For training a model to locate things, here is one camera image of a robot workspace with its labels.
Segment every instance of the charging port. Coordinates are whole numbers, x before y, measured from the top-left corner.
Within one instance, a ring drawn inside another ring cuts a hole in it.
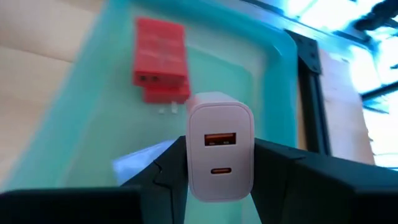
[[[236,133],[205,134],[205,146],[236,144]]]
[[[229,174],[232,171],[231,168],[217,168],[212,169],[210,172],[211,174]]]

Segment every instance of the wooden surface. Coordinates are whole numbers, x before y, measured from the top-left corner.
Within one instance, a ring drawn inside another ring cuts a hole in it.
[[[94,21],[99,2],[0,1],[0,184],[40,124]],[[349,65],[327,52],[320,55],[332,153],[373,164]],[[299,92],[297,99],[298,147],[305,149]]]
[[[0,46],[0,184],[27,147],[69,66]]]
[[[362,101],[351,80],[349,62],[320,50],[320,77],[332,155],[374,164]]]

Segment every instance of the black frame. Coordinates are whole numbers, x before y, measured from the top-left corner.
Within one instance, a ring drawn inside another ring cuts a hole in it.
[[[330,35],[330,36],[334,36],[335,35],[337,37],[341,37],[341,38],[344,38],[344,39],[347,39],[347,40],[351,40],[353,42],[356,42],[356,43],[359,43],[361,45],[364,45],[367,48],[371,48],[373,46],[373,43],[371,41],[371,37],[368,36],[368,35],[365,35],[364,38],[358,38],[358,37],[355,37],[355,36],[353,36],[351,34],[347,34],[347,33],[343,32],[343,31],[340,31],[340,30],[336,30],[336,31],[332,32],[333,35],[331,35],[331,34],[329,34],[327,32],[324,32],[322,30],[318,30],[318,29],[316,29],[314,27],[308,26],[308,25],[300,22],[301,16],[303,16],[303,14],[305,12],[307,12],[317,2],[317,0],[313,0],[312,2],[308,3],[306,8],[304,8],[301,12],[299,12],[298,15],[296,15],[293,18],[291,18],[289,16],[286,16],[285,12],[282,9],[280,9],[278,7],[275,7],[275,6],[271,5],[271,4],[265,3],[264,1],[261,1],[261,0],[241,0],[241,1],[249,3],[249,4],[252,4],[252,5],[254,5],[256,7],[259,7],[261,9],[263,9],[263,10],[273,12],[274,14],[277,14],[278,16],[284,18],[285,20],[292,21],[292,22],[294,22],[296,24],[299,24],[301,26],[304,26],[304,27],[306,27],[308,29],[311,29],[311,30],[314,30],[316,32],[319,32],[319,33],[322,33],[322,34],[325,34],[325,35]]]
[[[397,90],[398,90],[398,81],[393,82],[393,83],[388,84],[388,85],[384,85],[382,87],[379,87],[377,89],[371,90],[369,92],[362,93],[361,94],[362,101],[372,100],[372,99],[377,98],[379,96],[395,92]]]
[[[0,194],[0,220],[184,223],[188,193],[185,146],[185,136],[179,137],[121,187]],[[262,139],[254,140],[251,196],[262,223],[398,222],[398,172]]]
[[[319,154],[331,155],[325,106],[323,104],[322,72],[316,40],[286,32],[297,45],[298,80],[301,92],[305,139],[307,150]]]

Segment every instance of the teal tray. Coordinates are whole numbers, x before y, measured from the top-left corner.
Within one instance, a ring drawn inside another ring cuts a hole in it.
[[[242,101],[254,113],[257,138],[296,146],[297,48],[284,31],[213,1],[112,0],[5,189],[114,186],[112,160],[185,134],[184,105],[177,114],[147,105],[131,85],[136,16],[186,27],[193,93],[222,91]],[[209,204],[188,195],[186,223],[253,219],[250,197]]]

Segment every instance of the wall charger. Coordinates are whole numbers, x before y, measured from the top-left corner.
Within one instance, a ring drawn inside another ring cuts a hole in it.
[[[192,194],[204,202],[247,196],[253,185],[254,121],[251,110],[221,92],[187,101],[187,161]]]

